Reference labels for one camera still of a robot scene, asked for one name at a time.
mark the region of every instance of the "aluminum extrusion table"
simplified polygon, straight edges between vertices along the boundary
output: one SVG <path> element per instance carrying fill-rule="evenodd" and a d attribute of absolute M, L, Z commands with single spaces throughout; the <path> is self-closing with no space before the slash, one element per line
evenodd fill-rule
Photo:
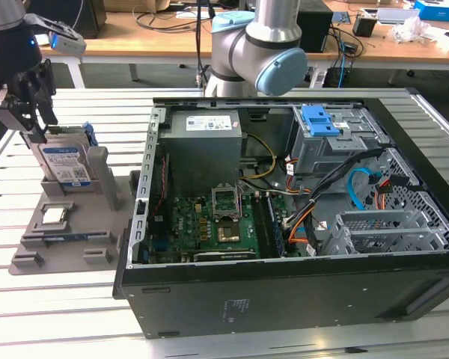
<path fill-rule="evenodd" d="M 59 90 L 62 125 L 91 122 L 116 175 L 139 169 L 153 97 L 195 89 Z M 449 125 L 404 89 L 295 90 L 288 96 L 382 100 L 449 181 Z M 449 358 L 449 300 L 416 322 L 147 341 L 127 301 L 112 298 L 114 271 L 14 277 L 7 267 L 42 188 L 42 171 L 17 132 L 0 142 L 0 358 Z"/>

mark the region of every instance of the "black computer case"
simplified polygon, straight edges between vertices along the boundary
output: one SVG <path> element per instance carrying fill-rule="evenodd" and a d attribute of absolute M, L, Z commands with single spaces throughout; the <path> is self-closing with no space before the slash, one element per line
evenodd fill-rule
<path fill-rule="evenodd" d="M 33 0 L 28 13 L 73 25 L 80 10 L 80 0 Z M 96 39 L 106 22 L 103 0 L 83 0 L 83 10 L 75 30 L 85 39 Z"/>
<path fill-rule="evenodd" d="M 159 99 L 152 120 L 170 108 L 193 111 L 208 106 L 213 110 L 245 103 L 242 99 L 220 100 Z M 306 101 L 248 99 L 246 104 L 266 112 L 273 106 Z M 449 185 L 379 100 L 359 102 L 375 116 L 391 139 L 389 145 L 399 148 L 420 179 L 421 185 L 409 190 L 425 188 L 449 218 Z M 340 99 L 335 105 L 347 103 Z M 251 125 L 264 126 L 260 121 Z M 150 143 L 155 136 L 152 132 L 148 134 Z M 275 137 L 275 132 L 271 133 L 269 138 Z M 142 236 L 142 221 L 134 221 L 130 228 L 132 235 L 127 240 Z M 148 339 L 416 320 L 449 298 L 449 251 L 445 248 L 432 253 L 145 268 L 126 265 L 128 247 L 123 241 L 114 297 L 128 300 Z"/>
<path fill-rule="evenodd" d="M 301 47 L 305 52 L 323 52 L 333 12 L 322 0 L 301 0 L 298 25 L 302 30 Z"/>

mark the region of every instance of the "floor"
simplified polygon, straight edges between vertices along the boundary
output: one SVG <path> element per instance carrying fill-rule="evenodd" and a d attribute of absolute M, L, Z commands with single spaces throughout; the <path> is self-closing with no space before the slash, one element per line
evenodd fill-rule
<path fill-rule="evenodd" d="M 53 70 L 57 88 L 73 88 L 65 65 L 54 64 Z M 138 82 L 131 81 L 127 64 L 85 64 L 82 72 L 87 88 L 193 88 L 196 75 L 194 67 L 176 65 L 138 65 Z M 354 69 L 345 87 L 387 88 L 390 74 L 390 70 Z M 448 71 L 416 71 L 412 78 L 401 71 L 394 82 L 399 88 L 417 88 L 449 120 Z M 0 138 L 4 131 L 0 124 Z"/>

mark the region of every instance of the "table surface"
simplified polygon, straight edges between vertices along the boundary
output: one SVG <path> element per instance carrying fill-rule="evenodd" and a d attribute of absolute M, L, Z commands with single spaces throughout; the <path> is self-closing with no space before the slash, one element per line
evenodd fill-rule
<path fill-rule="evenodd" d="M 333 11 L 348 11 L 355 20 L 357 10 L 362 7 L 375 7 L 370 4 L 347 4 L 340 1 L 325 0 L 325 3 Z M 155 26 L 171 26 L 190 19 L 157 19 Z M 449 22 L 432 22 L 434 26 L 449 28 Z M 345 31 L 352 32 L 352 25 L 340 25 Z M 211 56 L 211 24 L 209 21 L 203 24 L 201 32 L 201 53 L 203 57 Z M 387 36 L 391 26 L 376 24 L 373 35 L 370 38 L 360 37 L 365 46 L 363 55 L 359 61 L 399 61 L 399 62 L 427 62 L 449 64 L 449 52 L 439 49 L 435 43 L 425 40 L 421 43 L 395 43 Z M 100 33 L 100 38 L 87 40 L 87 56 L 171 56 L 171 57 L 195 57 L 195 34 L 163 34 L 140 28 L 136 25 L 131 13 L 108 13 L 105 27 Z M 43 47 L 44 55 L 58 55 L 49 47 Z M 309 53 L 310 60 L 333 60 L 337 57 L 337 44 L 331 37 L 326 42 L 324 53 Z"/>
<path fill-rule="evenodd" d="M 334 89 L 295 90 L 288 96 L 323 98 L 336 93 Z M 363 93 L 379 97 L 389 111 L 407 119 L 408 132 L 414 131 L 417 122 L 423 126 L 430 121 L 414 114 L 420 108 L 404 89 L 343 89 L 340 96 L 362 97 Z M 92 123 L 97 140 L 109 150 L 108 165 L 116 176 L 125 176 L 140 168 L 152 98 L 200 95 L 195 89 L 59 90 L 54 110 L 62 125 Z M 424 142 L 435 140 L 425 133 L 421 136 Z M 441 145 L 449 141 L 437 140 Z M 274 354 L 276 358 L 278 352 L 288 353 L 280 358 L 299 354 L 308 358 L 321 351 L 328 353 L 327 358 L 336 358 L 329 353 L 338 356 L 348 346 L 371 350 L 366 356 L 370 359 L 449 358 L 449 299 L 415 322 L 145 340 L 128 302 L 111 297 L 113 270 L 8 274 L 11 257 L 42 192 L 43 172 L 18 133 L 9 131 L 0 148 L 0 358 L 33 351 L 45 358 L 84 358 L 88 353 L 93 358 L 118 358 L 124 352 L 147 359 L 238 354 L 245 358 Z"/>

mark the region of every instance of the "blue cable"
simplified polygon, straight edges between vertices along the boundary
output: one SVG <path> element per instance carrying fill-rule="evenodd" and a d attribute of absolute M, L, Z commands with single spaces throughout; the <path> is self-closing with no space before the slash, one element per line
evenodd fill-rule
<path fill-rule="evenodd" d="M 341 61 L 341 75 L 339 76 L 339 84 L 337 84 L 337 88 L 340 88 L 343 83 L 343 74 L 344 74 L 344 61 L 346 60 L 346 53 L 344 52 L 344 44 L 341 41 L 341 51 L 343 52 L 343 60 Z"/>
<path fill-rule="evenodd" d="M 364 174 L 367 174 L 368 176 L 374 175 L 378 177 L 381 177 L 381 172 L 372 172 L 372 170 L 370 170 L 369 168 L 363 167 L 363 168 L 355 168 L 354 170 L 351 171 L 351 174 L 349 174 L 349 177 L 347 179 L 347 191 L 349 192 L 349 196 L 351 197 L 351 200 L 352 202 L 354 202 L 356 207 L 358 207 L 358 209 L 360 209 L 361 211 L 364 211 L 365 210 L 364 205 L 358 199 L 358 196 L 354 192 L 354 189 L 352 189 L 352 178 L 354 177 L 356 172 L 362 172 Z"/>

